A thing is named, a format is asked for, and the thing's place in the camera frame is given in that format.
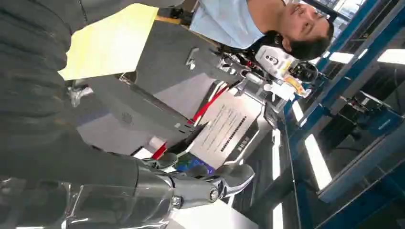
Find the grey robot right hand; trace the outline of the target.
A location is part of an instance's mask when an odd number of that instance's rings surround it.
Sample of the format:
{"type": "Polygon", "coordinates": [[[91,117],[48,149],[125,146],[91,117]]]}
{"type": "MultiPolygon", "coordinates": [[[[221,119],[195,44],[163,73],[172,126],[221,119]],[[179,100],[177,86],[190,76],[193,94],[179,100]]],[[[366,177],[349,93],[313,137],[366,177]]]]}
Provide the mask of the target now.
{"type": "Polygon", "coordinates": [[[163,229],[174,209],[242,191],[249,165],[219,174],[166,173],[174,161],[105,152],[71,123],[59,74],[72,35],[131,0],[0,3],[0,226],[3,229],[163,229]]]}

